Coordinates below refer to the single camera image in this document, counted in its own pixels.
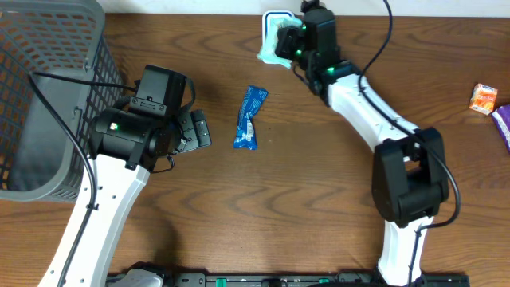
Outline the teal white snack packet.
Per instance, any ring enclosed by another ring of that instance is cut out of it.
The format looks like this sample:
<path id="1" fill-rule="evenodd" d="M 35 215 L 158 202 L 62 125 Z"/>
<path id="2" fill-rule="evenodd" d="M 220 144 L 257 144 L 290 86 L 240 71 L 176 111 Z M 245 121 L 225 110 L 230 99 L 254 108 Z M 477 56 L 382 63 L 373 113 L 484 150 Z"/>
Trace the teal white snack packet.
<path id="1" fill-rule="evenodd" d="M 277 32 L 281 28 L 300 27 L 301 25 L 302 21 L 296 17 L 285 16 L 270 20 L 267 35 L 257 58 L 266 64 L 282 65 L 286 69 L 290 69 L 292 61 L 283 57 L 278 57 L 275 53 L 279 41 Z"/>

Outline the blue snack wrapper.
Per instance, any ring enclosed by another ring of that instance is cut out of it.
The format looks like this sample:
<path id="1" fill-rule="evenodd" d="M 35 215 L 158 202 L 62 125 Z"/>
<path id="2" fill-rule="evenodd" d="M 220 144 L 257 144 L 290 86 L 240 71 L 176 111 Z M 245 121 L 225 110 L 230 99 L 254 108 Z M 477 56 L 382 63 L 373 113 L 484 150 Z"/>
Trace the blue snack wrapper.
<path id="1" fill-rule="evenodd" d="M 233 141 L 233 148 L 257 149 L 257 138 L 253 118 L 261 109 L 268 91 L 254 85 L 249 85 L 237 118 L 237 133 Z"/>

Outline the orange Kleenex tissue pack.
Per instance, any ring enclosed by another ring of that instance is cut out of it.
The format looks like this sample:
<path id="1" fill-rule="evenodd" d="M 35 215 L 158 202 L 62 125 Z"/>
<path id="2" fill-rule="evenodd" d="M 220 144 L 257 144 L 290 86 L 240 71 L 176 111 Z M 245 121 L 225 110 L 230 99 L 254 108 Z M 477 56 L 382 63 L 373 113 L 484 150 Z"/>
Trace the orange Kleenex tissue pack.
<path id="1" fill-rule="evenodd" d="M 496 88 L 481 83 L 476 84 L 469 101 L 469 108 L 487 116 L 494 110 L 497 94 Z"/>

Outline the red purple snack bag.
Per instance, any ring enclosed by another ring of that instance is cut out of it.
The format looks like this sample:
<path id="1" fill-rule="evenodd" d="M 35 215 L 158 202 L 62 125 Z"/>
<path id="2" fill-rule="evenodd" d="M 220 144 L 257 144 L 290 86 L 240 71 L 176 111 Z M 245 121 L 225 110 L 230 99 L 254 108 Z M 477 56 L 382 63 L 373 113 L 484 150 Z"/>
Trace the red purple snack bag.
<path id="1" fill-rule="evenodd" d="M 508 151 L 510 151 L 509 113 L 510 105 L 507 104 L 496 109 L 491 115 Z"/>

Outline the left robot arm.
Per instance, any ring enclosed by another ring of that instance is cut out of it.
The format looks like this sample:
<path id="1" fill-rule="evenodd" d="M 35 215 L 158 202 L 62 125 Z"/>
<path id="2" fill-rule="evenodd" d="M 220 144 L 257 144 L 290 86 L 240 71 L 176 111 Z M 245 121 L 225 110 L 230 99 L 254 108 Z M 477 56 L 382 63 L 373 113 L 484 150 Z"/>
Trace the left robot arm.
<path id="1" fill-rule="evenodd" d="M 157 161 L 210 146 L 203 111 L 182 102 L 187 89 L 194 89 L 189 77 L 147 65 L 134 96 L 92 119 L 88 150 L 77 148 L 79 195 L 42 286 L 106 285 L 126 219 Z"/>

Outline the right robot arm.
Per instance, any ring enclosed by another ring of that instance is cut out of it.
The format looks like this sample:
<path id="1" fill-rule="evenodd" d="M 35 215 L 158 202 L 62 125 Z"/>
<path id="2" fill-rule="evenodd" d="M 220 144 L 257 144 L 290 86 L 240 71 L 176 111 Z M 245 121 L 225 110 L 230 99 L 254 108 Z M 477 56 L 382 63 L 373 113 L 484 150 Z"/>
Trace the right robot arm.
<path id="1" fill-rule="evenodd" d="M 370 86 L 366 71 L 342 57 L 332 11 L 317 1 L 305 1 L 301 9 L 300 18 L 266 23 L 261 53 L 302 69 L 299 79 L 371 149 L 371 194 L 385 223 L 373 283 L 451 285 L 451 279 L 425 275 L 420 266 L 426 233 L 439 226 L 434 218 L 449 198 L 451 174 L 441 134 L 401 117 Z"/>

